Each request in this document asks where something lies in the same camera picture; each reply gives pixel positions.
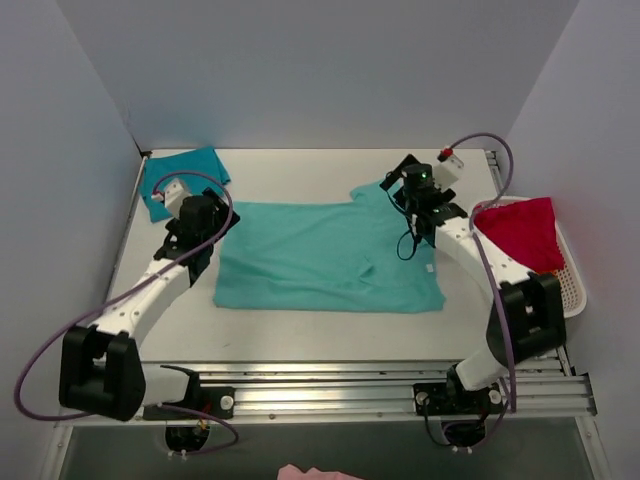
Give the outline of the mint green t-shirt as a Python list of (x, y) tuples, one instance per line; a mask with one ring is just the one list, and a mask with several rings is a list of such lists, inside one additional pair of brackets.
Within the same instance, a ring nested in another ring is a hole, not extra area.
[(213, 301), (243, 310), (414, 314), (443, 309), (434, 250), (372, 183), (343, 203), (238, 202)]

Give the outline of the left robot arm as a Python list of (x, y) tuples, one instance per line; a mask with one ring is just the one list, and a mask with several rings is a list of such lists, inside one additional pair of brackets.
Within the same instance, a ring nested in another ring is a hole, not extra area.
[(162, 245), (135, 286), (87, 326), (63, 336), (59, 401), (85, 414), (128, 421), (141, 408), (190, 419), (204, 403), (198, 374), (149, 366), (139, 346), (165, 311), (209, 267), (215, 243), (239, 216), (213, 189), (192, 194), (180, 180), (162, 194), (172, 218)]

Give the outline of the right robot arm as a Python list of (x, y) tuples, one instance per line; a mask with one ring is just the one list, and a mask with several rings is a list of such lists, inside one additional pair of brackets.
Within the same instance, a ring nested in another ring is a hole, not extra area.
[(560, 281), (517, 262), (454, 203), (451, 187), (463, 170), (454, 155), (442, 154), (431, 165), (409, 154), (380, 184), (414, 242), (426, 242), (458, 263), (491, 302), (479, 349), (452, 368), (443, 390), (447, 406), (459, 413), (475, 406), (480, 390), (511, 375), (516, 365), (567, 340)]

